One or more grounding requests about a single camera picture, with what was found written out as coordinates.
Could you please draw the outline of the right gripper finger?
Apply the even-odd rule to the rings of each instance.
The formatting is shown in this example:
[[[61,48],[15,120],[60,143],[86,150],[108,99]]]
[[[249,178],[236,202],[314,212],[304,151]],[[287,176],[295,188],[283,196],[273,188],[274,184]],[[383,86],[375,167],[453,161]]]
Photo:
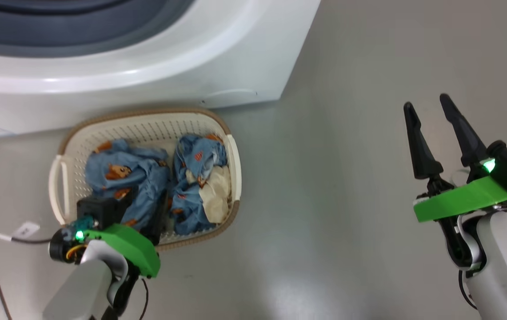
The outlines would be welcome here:
[[[440,175],[443,172],[442,165],[435,160],[428,147],[421,131],[422,124],[412,103],[405,103],[403,112],[414,177],[417,180],[426,180]]]
[[[445,118],[454,128],[461,151],[461,164],[469,167],[488,158],[487,147],[446,93],[439,96]]]

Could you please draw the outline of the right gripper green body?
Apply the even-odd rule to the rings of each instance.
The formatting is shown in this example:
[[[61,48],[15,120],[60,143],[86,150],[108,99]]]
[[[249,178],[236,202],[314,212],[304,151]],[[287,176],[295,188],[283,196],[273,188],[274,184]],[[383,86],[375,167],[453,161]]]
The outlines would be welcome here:
[[[477,271],[483,263],[483,249],[464,227],[464,217],[473,212],[507,209],[507,190],[486,176],[454,187],[440,177],[430,180],[433,195],[422,194],[413,203],[418,222],[435,221],[440,226],[448,255],[461,271]]]

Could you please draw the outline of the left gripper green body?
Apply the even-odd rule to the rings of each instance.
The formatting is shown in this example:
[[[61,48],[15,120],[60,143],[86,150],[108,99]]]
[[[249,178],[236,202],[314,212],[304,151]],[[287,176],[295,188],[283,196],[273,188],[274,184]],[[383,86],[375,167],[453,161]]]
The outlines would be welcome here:
[[[156,278],[161,261],[153,243],[135,229],[114,224],[103,231],[84,231],[87,247],[82,263],[99,261],[108,273],[107,301],[115,312],[127,308],[139,278]]]

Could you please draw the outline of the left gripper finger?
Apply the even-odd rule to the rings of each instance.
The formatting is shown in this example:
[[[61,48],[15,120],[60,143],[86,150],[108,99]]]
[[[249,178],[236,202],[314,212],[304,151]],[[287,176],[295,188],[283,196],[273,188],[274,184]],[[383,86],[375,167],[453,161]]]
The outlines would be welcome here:
[[[156,210],[152,214],[150,220],[144,228],[140,229],[140,233],[150,240],[153,246],[158,246],[162,232],[166,231],[166,223],[168,220],[168,191],[160,194],[159,200],[156,202]]]

